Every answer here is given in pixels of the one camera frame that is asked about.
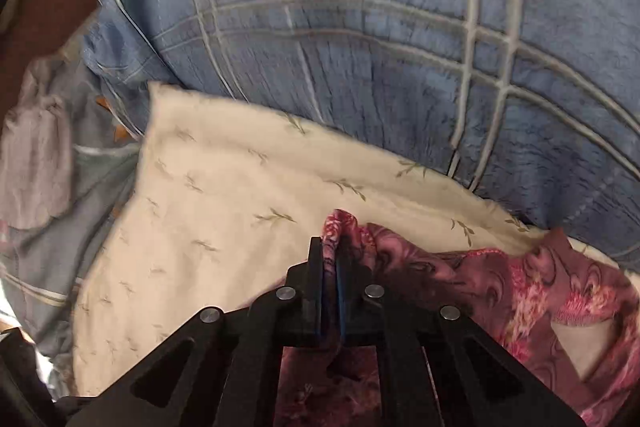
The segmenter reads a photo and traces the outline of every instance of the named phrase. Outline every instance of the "dark brown surface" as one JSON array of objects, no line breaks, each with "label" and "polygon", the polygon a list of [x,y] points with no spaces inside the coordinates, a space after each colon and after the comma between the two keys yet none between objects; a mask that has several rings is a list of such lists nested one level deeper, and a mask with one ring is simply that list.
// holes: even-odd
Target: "dark brown surface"
[{"label": "dark brown surface", "polygon": [[96,6],[96,0],[19,0],[0,36],[0,118],[15,105],[27,64],[54,53]]}]

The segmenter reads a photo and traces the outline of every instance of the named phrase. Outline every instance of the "blue blanket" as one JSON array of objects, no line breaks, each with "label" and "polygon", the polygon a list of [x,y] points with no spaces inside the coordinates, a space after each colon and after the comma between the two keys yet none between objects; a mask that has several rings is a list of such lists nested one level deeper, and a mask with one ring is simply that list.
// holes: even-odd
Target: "blue blanket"
[{"label": "blue blanket", "polygon": [[435,169],[640,270],[640,0],[100,0],[84,60],[143,134],[148,80]]}]

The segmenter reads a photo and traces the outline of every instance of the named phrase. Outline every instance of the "gray garment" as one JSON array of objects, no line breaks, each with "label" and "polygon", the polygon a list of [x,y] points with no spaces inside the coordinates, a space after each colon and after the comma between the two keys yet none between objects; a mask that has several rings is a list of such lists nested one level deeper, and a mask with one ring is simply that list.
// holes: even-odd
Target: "gray garment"
[{"label": "gray garment", "polygon": [[0,219],[34,229],[62,215],[71,202],[71,123],[62,99],[50,92],[63,61],[33,61],[18,105],[4,119],[0,139]]},{"label": "gray garment", "polygon": [[84,59],[310,118],[640,269],[640,0],[100,0]]},{"label": "gray garment", "polygon": [[130,197],[138,161],[137,143],[114,145],[114,120],[96,103],[94,83],[76,62],[57,68],[50,87],[72,122],[68,211],[39,229],[9,228],[0,244],[4,293],[24,330],[52,359],[57,395],[73,391],[71,312],[82,278],[111,229],[113,209]]}]

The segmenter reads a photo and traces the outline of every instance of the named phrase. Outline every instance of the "silver screw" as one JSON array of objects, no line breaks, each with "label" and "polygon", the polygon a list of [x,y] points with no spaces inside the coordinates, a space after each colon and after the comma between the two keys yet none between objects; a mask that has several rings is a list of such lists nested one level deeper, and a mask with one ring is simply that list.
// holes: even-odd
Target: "silver screw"
[{"label": "silver screw", "polygon": [[276,297],[281,301],[290,301],[296,296],[296,291],[291,286],[283,286],[276,290]]},{"label": "silver screw", "polygon": [[204,308],[200,312],[200,320],[206,324],[211,324],[220,318],[220,312],[215,308]]},{"label": "silver screw", "polygon": [[364,293],[372,299],[380,299],[385,294],[385,289],[380,284],[370,284],[364,288]]},{"label": "silver screw", "polygon": [[440,309],[440,315],[446,321],[456,321],[460,318],[460,310],[455,306],[443,306]]}]

